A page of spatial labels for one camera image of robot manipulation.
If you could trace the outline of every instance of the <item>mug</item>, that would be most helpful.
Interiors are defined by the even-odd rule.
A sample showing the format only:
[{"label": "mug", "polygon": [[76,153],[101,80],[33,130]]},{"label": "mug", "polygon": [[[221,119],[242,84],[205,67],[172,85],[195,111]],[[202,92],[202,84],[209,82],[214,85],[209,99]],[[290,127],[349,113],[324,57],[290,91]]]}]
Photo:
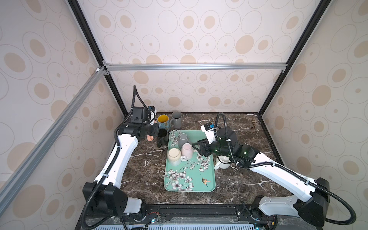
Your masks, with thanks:
[{"label": "mug", "polygon": [[161,145],[167,145],[169,143],[169,136],[167,131],[163,128],[159,129],[157,134],[157,147],[161,147]]},{"label": "mug", "polygon": [[160,115],[157,118],[157,121],[159,123],[159,128],[163,128],[166,129],[166,131],[170,130],[170,122],[169,122],[169,117],[165,114]]},{"label": "mug", "polygon": [[193,156],[192,145],[189,143],[183,144],[183,146],[181,147],[181,155],[186,156],[187,159],[191,159]]},{"label": "mug", "polygon": [[178,140],[178,146],[179,146],[179,149],[181,149],[183,147],[183,144],[185,143],[189,143],[189,144],[192,144],[189,139],[188,139],[188,135],[185,134],[185,133],[182,133],[180,136],[179,136],[179,140]]},{"label": "mug", "polygon": [[218,168],[227,169],[230,167],[231,161],[227,156],[217,156],[216,164],[213,167],[215,170]]},{"label": "mug", "polygon": [[172,166],[178,166],[181,161],[188,160],[186,156],[181,155],[181,151],[177,148],[172,148],[167,152],[167,159]]},{"label": "mug", "polygon": [[180,129],[183,124],[183,115],[181,112],[173,112],[171,114],[172,119],[170,120],[170,126],[175,129]]}]

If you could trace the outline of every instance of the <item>gray mug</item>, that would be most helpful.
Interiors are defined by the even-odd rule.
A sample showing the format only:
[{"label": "gray mug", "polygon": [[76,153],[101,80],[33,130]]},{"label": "gray mug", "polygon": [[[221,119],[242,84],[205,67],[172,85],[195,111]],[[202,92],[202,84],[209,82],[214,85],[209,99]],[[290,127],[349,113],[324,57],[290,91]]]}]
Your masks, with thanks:
[{"label": "gray mug", "polygon": [[181,112],[173,112],[171,117],[170,126],[177,130],[180,129],[183,124],[183,115]]},{"label": "gray mug", "polygon": [[187,135],[187,134],[185,134],[185,133],[182,133],[182,134],[179,136],[179,140],[178,140],[178,146],[179,146],[179,149],[181,149],[185,143],[192,144],[192,143],[189,141],[189,139],[188,139],[188,135]]}]

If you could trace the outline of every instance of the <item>mug handle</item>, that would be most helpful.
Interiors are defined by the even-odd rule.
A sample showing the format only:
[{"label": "mug handle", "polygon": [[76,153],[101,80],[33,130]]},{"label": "mug handle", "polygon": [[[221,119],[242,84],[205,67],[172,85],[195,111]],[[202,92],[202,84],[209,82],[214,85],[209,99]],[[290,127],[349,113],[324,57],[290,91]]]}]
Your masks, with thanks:
[{"label": "mug handle", "polygon": [[218,169],[220,167],[220,164],[221,164],[221,161],[217,162],[215,166],[213,167],[213,169],[215,170]]}]

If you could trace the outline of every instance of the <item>white mug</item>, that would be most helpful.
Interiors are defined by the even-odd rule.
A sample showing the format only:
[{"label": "white mug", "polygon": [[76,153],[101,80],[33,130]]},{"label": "white mug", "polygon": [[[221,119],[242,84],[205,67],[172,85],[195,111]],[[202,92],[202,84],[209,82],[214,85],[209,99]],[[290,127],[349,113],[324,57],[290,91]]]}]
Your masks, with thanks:
[{"label": "white mug", "polygon": [[224,163],[229,163],[229,162],[231,161],[227,156],[218,156],[216,159],[216,164],[213,168],[215,170],[218,168],[227,169],[228,167],[230,167],[230,164],[224,164]]}]

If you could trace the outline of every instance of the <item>black frame post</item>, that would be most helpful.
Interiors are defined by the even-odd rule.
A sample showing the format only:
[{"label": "black frame post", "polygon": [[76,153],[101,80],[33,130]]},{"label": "black frame post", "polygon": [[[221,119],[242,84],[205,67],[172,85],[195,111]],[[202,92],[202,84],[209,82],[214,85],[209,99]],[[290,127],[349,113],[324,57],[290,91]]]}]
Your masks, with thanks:
[{"label": "black frame post", "polygon": [[[98,48],[96,40],[95,40],[95,38],[92,34],[91,29],[88,26],[87,20],[84,17],[84,14],[82,12],[82,9],[81,9],[78,1],[77,0],[68,0],[68,2],[69,2],[69,5],[70,5],[74,15],[75,15],[75,18],[77,19],[77,21],[79,23],[79,26],[81,27],[81,29],[83,31],[84,36],[86,37],[86,40],[87,40],[89,46],[92,49],[93,54],[96,57],[98,65],[99,66],[104,66],[105,69],[107,70],[107,68],[104,64],[104,61],[103,61],[103,56],[100,52],[100,49]],[[105,75],[105,78],[106,78],[106,81],[109,84],[109,87],[110,87],[110,89],[111,89],[111,91],[112,91],[112,93],[113,93],[113,95],[114,95],[121,111],[123,112],[124,116],[128,115],[127,108],[125,107],[124,102],[121,99],[121,96],[120,96],[120,94],[119,94],[119,92],[116,88],[114,80],[111,77],[111,74],[108,72],[108,74]]]},{"label": "black frame post", "polygon": [[289,73],[290,69],[293,67],[294,62],[298,58],[300,52],[304,48],[305,44],[307,43],[309,37],[311,36],[312,32],[316,28],[319,20],[321,19],[322,15],[324,14],[325,10],[327,9],[328,5],[330,4],[331,0],[321,0],[317,6],[317,9],[314,11],[311,19],[309,20],[304,32],[302,33],[298,43],[296,44],[293,52],[291,53],[289,59],[287,60],[287,67],[286,69],[281,72],[278,79],[276,80],[275,84],[273,85],[270,93],[268,94],[265,102],[263,103],[260,111],[258,114],[262,117],[265,113],[267,107],[270,105],[273,97],[276,95],[278,89],[280,88],[282,82],[284,81],[286,75]]},{"label": "black frame post", "polygon": [[258,120],[259,120],[259,123],[261,124],[261,127],[262,127],[263,131],[265,132],[266,138],[267,138],[267,140],[268,140],[268,143],[269,143],[269,144],[270,144],[270,146],[271,146],[271,149],[272,149],[273,154],[274,154],[274,156],[275,156],[275,158],[276,158],[276,161],[277,161],[279,164],[281,164],[281,165],[284,165],[284,166],[285,166],[285,164],[284,164],[284,162],[282,161],[281,156],[280,156],[280,154],[279,154],[279,152],[278,152],[278,150],[277,150],[277,148],[276,148],[276,145],[275,145],[275,143],[273,142],[273,140],[272,140],[272,137],[271,137],[270,133],[268,132],[268,129],[267,129],[267,127],[266,127],[265,122],[263,121],[263,118],[259,115],[259,113],[257,113],[256,115],[257,115],[257,118],[258,118]]}]

